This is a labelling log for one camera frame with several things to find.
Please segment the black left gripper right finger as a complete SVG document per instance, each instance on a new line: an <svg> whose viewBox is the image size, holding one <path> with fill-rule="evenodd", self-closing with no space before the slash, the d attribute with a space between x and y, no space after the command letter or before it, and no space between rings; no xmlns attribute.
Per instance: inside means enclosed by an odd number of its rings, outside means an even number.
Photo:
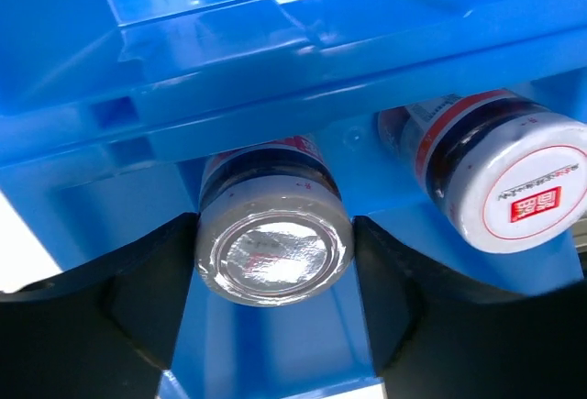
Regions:
<svg viewBox="0 0 587 399"><path fill-rule="evenodd" d="M583 398L586 284L508 292L407 247L366 216L355 263L390 398Z"/></svg>

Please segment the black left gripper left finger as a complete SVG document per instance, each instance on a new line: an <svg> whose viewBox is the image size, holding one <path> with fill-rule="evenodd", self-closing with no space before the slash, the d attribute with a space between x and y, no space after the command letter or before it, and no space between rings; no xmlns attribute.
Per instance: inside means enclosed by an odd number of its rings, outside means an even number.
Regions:
<svg viewBox="0 0 587 399"><path fill-rule="evenodd" d="M1 295L4 398L154 398L194 272L185 213L85 264Z"/></svg>

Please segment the short red-label jar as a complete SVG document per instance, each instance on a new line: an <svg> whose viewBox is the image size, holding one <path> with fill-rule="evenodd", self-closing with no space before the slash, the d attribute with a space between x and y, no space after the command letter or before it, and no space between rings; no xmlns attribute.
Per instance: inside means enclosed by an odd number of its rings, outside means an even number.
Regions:
<svg viewBox="0 0 587 399"><path fill-rule="evenodd" d="M382 142L475 249L515 253L586 211L586 126L505 89L381 111Z"/></svg>

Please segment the short silver-lid jar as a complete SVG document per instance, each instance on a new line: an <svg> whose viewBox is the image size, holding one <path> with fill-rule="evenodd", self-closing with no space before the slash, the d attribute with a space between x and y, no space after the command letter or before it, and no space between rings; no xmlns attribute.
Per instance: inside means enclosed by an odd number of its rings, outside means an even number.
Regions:
<svg viewBox="0 0 587 399"><path fill-rule="evenodd" d="M206 160L194 256L213 292L242 305L298 303L335 283L354 249L351 219L312 136Z"/></svg>

